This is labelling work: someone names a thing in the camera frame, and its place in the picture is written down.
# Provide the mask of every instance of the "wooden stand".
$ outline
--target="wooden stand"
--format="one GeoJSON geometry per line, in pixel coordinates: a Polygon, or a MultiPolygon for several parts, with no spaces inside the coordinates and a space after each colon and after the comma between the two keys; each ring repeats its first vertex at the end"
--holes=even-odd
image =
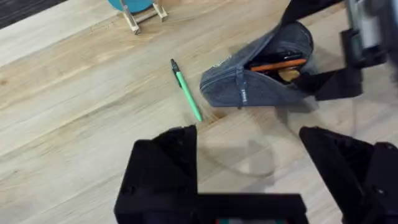
{"type": "Polygon", "coordinates": [[[134,18],[134,16],[130,13],[130,10],[127,5],[123,2],[123,0],[120,0],[120,4],[122,5],[123,8],[123,13],[124,17],[127,20],[127,23],[129,24],[131,30],[133,31],[134,34],[139,34],[141,33],[141,29],[138,26],[138,23],[145,21],[151,17],[154,17],[158,15],[160,17],[160,20],[163,22],[167,18],[167,12],[164,10],[162,6],[162,0],[155,0],[154,3],[152,4],[154,10],[151,12],[148,12],[147,14],[138,17],[137,19],[134,18]]]}

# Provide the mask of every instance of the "pen clip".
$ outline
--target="pen clip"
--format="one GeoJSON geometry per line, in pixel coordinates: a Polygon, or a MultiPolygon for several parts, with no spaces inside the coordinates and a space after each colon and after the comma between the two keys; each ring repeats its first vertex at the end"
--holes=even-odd
{"type": "Polygon", "coordinates": [[[182,88],[181,83],[180,83],[180,81],[178,80],[178,77],[177,77],[177,72],[174,69],[173,69],[173,74],[174,74],[175,79],[177,80],[177,83],[178,83],[179,87],[182,88]]]}

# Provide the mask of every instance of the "wood grain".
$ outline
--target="wood grain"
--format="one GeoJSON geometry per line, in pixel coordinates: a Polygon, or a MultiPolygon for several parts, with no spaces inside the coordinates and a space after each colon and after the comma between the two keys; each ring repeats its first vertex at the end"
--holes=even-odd
{"type": "MultiPolygon", "coordinates": [[[[288,1],[164,4],[169,19],[143,22],[140,35],[107,2],[92,0],[69,0],[0,30],[2,223],[116,223],[113,205],[134,141],[196,122],[170,58],[205,117],[197,124],[201,192],[297,192],[311,223],[338,223],[340,212],[297,133],[317,125],[397,144],[391,68],[367,69],[366,92],[355,99],[212,108],[199,92],[201,74],[231,47],[271,30],[288,1]],[[30,32],[38,27],[44,32],[30,32]]],[[[320,70],[343,66],[344,7],[303,23],[320,70]]]]}

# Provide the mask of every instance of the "orange pen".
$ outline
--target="orange pen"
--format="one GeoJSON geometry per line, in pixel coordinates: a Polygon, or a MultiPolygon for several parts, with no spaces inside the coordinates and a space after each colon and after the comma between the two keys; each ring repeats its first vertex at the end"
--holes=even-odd
{"type": "Polygon", "coordinates": [[[274,64],[269,64],[269,65],[261,65],[257,67],[251,67],[250,70],[252,72],[260,72],[260,71],[265,71],[265,70],[277,70],[281,68],[290,68],[294,67],[297,65],[303,65],[307,62],[305,59],[297,59],[297,60],[290,60],[286,62],[279,62],[279,63],[274,63],[274,64]]]}

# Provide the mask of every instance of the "zipper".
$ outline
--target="zipper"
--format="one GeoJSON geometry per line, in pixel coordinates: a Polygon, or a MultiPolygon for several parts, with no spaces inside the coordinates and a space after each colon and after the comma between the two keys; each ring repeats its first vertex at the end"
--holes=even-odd
{"type": "Polygon", "coordinates": [[[229,75],[224,76],[224,77],[222,77],[222,78],[228,78],[228,77],[233,77],[233,76],[235,76],[235,74],[236,74],[235,71],[236,71],[236,67],[230,68],[230,69],[224,71],[223,73],[219,73],[219,74],[217,74],[217,75],[215,75],[215,76],[209,78],[208,80],[206,80],[206,81],[204,81],[204,82],[202,82],[202,83],[200,84],[200,89],[202,90],[202,89],[204,89],[206,86],[208,86],[208,85],[210,85],[210,84],[212,84],[212,83],[214,83],[214,82],[217,82],[217,81],[220,79],[220,77],[222,77],[222,76],[224,76],[224,75],[226,75],[226,74],[229,74],[229,73],[230,73],[229,75]]]}

